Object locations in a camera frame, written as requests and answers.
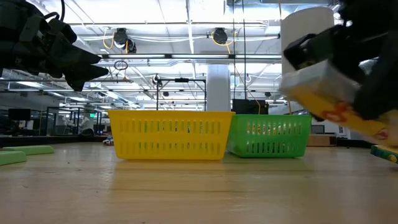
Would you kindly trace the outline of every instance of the green foam block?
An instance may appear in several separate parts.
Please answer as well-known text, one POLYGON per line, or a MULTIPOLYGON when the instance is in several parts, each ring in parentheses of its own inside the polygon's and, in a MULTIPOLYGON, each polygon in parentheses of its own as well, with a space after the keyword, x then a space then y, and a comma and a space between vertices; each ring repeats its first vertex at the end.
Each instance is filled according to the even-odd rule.
POLYGON ((18 147, 4 147, 3 151, 20 151, 26 155, 38 155, 38 154, 49 154, 54 153, 52 146, 18 146, 18 147))
POLYGON ((26 155, 23 152, 0 152, 0 166, 25 161, 26 155))
POLYGON ((398 150, 384 146, 372 146, 371 154, 398 164, 398 150))

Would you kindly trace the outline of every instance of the desk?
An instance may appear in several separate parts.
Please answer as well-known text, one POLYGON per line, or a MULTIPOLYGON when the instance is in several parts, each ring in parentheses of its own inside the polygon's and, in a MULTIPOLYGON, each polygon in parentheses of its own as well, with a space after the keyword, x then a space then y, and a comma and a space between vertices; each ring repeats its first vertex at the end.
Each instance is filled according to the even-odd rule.
POLYGON ((1 224, 396 222, 396 164, 365 149, 122 161, 100 142, 53 146, 55 154, 0 167, 1 224))

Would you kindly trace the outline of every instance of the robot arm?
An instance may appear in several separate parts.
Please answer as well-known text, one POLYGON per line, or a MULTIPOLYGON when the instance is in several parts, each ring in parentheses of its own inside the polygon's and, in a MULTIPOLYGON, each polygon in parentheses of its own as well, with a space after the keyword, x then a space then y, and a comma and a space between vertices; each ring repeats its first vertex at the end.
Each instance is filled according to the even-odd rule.
POLYGON ((342 0, 341 18, 351 26, 333 26, 292 42, 286 59, 296 70, 329 59, 333 66, 358 82, 353 109, 363 119, 376 119, 398 108, 398 1, 342 0), (369 75, 359 64, 376 58, 369 75))
POLYGON ((58 18, 56 12, 44 16, 25 0, 1 1, 0 76, 3 68, 54 78, 64 75, 75 91, 81 91, 84 82, 108 74, 108 69, 93 65, 100 57, 72 45, 76 34, 58 18))

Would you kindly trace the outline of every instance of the plastic basket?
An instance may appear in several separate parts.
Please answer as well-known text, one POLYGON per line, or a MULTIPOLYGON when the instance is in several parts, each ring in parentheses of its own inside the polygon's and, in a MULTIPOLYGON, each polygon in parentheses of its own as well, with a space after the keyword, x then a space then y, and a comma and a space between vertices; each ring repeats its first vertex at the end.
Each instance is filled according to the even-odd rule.
POLYGON ((224 157, 234 112, 108 111, 120 159, 224 157))
POLYGON ((310 124, 305 115, 235 115, 228 151, 240 157, 301 157, 310 124))

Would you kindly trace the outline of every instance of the green object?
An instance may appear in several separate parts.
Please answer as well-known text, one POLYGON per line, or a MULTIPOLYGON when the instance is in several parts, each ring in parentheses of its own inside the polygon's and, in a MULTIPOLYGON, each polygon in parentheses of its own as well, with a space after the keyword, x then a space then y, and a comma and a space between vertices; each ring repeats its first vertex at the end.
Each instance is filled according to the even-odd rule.
POLYGON ((4 147, 3 151, 21 151, 26 155, 49 154, 54 153, 52 146, 18 146, 18 147, 4 147))
POLYGON ((307 115, 234 115, 228 151, 240 157, 301 157, 310 127, 307 115))
POLYGON ((379 146, 372 146, 371 154, 382 159, 386 159, 390 162, 398 164, 398 150, 387 150, 382 149, 379 146))
POLYGON ((0 152, 0 166, 25 161, 26 155, 23 152, 0 152))

